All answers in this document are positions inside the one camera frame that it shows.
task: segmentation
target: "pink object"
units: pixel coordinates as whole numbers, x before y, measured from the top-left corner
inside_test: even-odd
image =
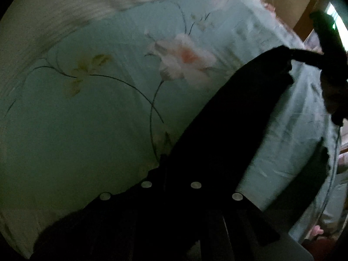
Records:
[[[320,228],[320,226],[315,226],[313,229],[312,229],[312,232],[310,233],[310,239],[314,238],[315,236],[319,235],[319,234],[323,234],[324,233],[324,230],[322,230]]]
[[[186,79],[196,87],[209,82],[205,69],[216,61],[212,53],[198,48],[184,33],[173,40],[156,41],[149,45],[148,51],[161,58],[159,71],[163,81]]]

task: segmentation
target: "window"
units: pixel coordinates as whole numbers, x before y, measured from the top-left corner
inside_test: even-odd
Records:
[[[345,24],[343,23],[341,17],[338,15],[337,11],[335,10],[334,6],[331,3],[329,3],[326,9],[326,12],[327,14],[331,15],[333,19],[335,20],[343,47],[345,48],[346,51],[348,51],[348,30]]]

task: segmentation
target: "metal rivet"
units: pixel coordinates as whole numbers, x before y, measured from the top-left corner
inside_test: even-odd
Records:
[[[202,184],[200,182],[193,182],[191,184],[191,187],[194,189],[200,189],[202,187]]]
[[[109,200],[111,198],[111,194],[109,192],[104,192],[99,195],[100,200]]]
[[[142,188],[150,188],[150,187],[152,187],[152,182],[144,181],[141,183],[141,187]]]
[[[243,200],[243,195],[238,193],[238,192],[236,192],[236,193],[232,194],[232,198],[233,198],[233,200],[241,201],[241,200]]]

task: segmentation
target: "mint green bedding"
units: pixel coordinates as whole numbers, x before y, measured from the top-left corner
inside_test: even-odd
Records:
[[[174,41],[180,34],[189,36],[198,57],[214,56],[195,67],[197,75],[185,74],[197,56],[186,55],[185,66],[173,69],[177,63],[161,64],[161,48],[151,47],[159,40],[180,47],[183,41]],[[237,69],[281,44],[303,48],[253,0],[145,3],[55,44],[1,102],[0,230],[5,238],[18,251],[30,252],[39,232],[55,220],[104,191],[120,193],[139,182]],[[239,190],[265,209],[324,137],[331,170],[291,232],[299,239],[321,210],[335,175],[338,128],[325,112],[319,71],[293,62],[291,74],[295,84],[272,114]],[[32,228],[37,229],[33,234],[23,234]]]

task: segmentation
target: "hand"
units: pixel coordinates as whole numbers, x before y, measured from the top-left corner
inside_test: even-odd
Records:
[[[343,85],[333,85],[325,74],[320,75],[321,89],[326,110],[330,114],[340,112],[348,118],[348,82]]]

